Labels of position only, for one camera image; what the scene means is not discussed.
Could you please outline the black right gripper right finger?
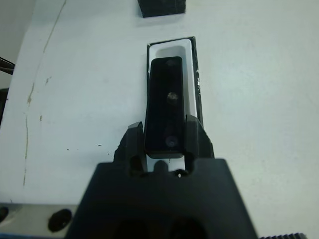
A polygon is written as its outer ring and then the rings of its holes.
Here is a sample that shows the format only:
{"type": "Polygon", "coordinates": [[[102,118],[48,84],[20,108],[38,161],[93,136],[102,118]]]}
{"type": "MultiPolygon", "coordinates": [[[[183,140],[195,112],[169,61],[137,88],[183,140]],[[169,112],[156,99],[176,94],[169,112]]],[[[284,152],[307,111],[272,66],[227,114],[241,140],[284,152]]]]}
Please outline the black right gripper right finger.
{"type": "Polygon", "coordinates": [[[200,120],[186,115],[184,131],[184,163],[186,171],[192,171],[199,158],[214,158],[213,145],[200,120]]]}

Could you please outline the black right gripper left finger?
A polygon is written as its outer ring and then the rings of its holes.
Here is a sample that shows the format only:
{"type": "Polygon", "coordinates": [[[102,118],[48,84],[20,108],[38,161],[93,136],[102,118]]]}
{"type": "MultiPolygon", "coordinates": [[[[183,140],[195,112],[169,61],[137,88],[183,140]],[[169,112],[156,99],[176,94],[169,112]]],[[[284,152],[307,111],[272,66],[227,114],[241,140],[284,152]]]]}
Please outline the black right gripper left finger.
{"type": "Polygon", "coordinates": [[[114,162],[123,164],[130,176],[147,172],[144,138],[143,123],[136,122],[128,126],[114,153],[114,162]]]}

